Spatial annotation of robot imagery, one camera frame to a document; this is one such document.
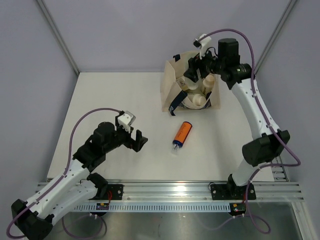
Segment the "orange blue spray bottle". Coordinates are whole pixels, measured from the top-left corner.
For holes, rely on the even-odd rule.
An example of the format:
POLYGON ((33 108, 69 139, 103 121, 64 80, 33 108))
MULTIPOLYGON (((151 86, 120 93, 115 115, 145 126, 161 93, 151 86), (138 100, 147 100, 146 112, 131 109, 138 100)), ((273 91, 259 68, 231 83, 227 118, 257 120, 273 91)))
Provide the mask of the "orange blue spray bottle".
POLYGON ((188 122, 184 121, 179 130, 177 131, 173 141, 172 141, 172 153, 176 155, 178 153, 178 150, 181 149, 184 146, 184 143, 193 128, 193 125, 188 122))

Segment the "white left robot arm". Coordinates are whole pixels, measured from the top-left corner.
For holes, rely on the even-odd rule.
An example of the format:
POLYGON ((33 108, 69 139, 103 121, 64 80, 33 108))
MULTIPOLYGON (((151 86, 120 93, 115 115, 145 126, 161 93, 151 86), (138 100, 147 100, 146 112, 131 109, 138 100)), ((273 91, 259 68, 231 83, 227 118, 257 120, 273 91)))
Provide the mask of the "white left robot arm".
POLYGON ((140 130, 132 138, 119 124, 100 123, 75 152, 66 171, 26 201, 17 199, 11 205, 13 223, 29 240, 43 240, 81 202, 109 197, 107 180, 94 172, 106 154, 120 146, 139 152, 147 141, 140 130))

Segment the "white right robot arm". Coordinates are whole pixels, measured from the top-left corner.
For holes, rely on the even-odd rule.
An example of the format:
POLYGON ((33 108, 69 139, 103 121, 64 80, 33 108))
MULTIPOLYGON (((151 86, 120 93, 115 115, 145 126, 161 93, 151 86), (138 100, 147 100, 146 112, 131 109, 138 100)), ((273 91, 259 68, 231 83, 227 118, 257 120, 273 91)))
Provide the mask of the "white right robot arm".
POLYGON ((243 160, 230 174, 225 184, 211 186, 212 198, 244 200, 251 187, 253 173, 272 163, 290 140, 287 130, 281 130, 271 117, 258 90, 255 75, 248 63, 240 62, 239 43, 234 38, 218 41, 218 54, 209 50, 210 39, 202 37, 194 45, 199 53, 188 60, 184 76, 196 82, 209 74, 219 75, 237 98, 248 121, 252 141, 242 147, 243 160))

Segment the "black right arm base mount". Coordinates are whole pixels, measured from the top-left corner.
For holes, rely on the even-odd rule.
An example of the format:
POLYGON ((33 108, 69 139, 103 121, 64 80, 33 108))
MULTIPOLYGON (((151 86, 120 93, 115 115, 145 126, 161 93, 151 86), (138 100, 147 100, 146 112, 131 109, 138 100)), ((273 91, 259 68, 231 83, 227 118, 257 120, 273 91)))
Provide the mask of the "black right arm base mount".
POLYGON ((208 189, 213 200, 256 200, 254 185, 236 186, 234 183, 210 182, 208 189))

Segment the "sage green bottle white cap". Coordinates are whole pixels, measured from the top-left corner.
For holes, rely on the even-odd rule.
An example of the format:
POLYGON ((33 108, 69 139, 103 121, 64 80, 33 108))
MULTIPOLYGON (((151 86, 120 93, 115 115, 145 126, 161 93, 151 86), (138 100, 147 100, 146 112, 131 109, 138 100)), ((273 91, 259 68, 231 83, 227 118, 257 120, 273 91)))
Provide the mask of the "sage green bottle white cap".
POLYGON ((193 82, 190 78, 188 77, 183 77, 184 79, 184 83, 187 87, 188 90, 196 90, 199 87, 199 83, 198 82, 193 82))

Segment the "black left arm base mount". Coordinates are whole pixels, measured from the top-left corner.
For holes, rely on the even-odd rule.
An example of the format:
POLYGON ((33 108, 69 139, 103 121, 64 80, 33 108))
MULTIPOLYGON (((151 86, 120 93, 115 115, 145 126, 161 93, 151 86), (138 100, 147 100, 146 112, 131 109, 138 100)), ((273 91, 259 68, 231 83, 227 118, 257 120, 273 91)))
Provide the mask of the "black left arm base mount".
POLYGON ((96 195, 93 200, 111 200, 117 201, 123 198, 123 184, 108 184, 97 189, 96 195))

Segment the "cream bottle with round cap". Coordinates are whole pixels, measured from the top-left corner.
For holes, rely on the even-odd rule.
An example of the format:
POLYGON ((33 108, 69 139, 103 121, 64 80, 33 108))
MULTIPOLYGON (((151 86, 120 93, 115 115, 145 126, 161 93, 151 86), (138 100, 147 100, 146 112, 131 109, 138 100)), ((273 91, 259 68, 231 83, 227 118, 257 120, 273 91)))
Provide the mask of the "cream bottle with round cap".
POLYGON ((202 106, 206 103, 206 98, 199 93, 193 94, 191 96, 191 101, 195 106, 202 106))

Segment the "white cream bottle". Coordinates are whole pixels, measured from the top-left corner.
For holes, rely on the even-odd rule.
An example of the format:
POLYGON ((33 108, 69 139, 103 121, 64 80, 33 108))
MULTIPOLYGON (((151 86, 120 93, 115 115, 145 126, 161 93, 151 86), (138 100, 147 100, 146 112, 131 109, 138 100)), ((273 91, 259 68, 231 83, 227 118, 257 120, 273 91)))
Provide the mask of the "white cream bottle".
POLYGON ((201 86, 201 91, 204 95, 208 94, 214 88, 216 82, 216 78, 213 74, 207 75, 203 81, 201 86))

